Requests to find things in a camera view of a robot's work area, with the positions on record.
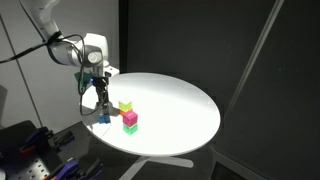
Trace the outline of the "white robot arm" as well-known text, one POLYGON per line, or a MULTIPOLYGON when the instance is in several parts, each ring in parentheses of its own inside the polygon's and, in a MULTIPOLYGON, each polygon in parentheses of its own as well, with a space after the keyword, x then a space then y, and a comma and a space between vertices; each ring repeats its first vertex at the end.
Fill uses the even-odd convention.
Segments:
POLYGON ((87 33, 72 40, 74 35, 63 36, 52 17, 53 9, 61 0, 19 0, 27 17, 44 41, 51 59, 60 65, 92 68, 89 80, 96 88, 100 106, 109 103, 108 80, 119 70, 108 62, 108 42, 103 35, 87 33))

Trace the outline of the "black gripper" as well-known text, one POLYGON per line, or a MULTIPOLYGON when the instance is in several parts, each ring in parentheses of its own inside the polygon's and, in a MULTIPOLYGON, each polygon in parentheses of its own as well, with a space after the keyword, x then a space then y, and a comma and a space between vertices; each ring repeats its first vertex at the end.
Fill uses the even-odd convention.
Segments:
POLYGON ((91 83, 94 87, 96 87, 96 93, 98 101, 96 102, 96 108, 100 107, 101 101, 103 100, 103 106, 108 106, 109 103, 109 93, 108 93, 108 85, 109 80, 107 77, 92 77, 91 83))

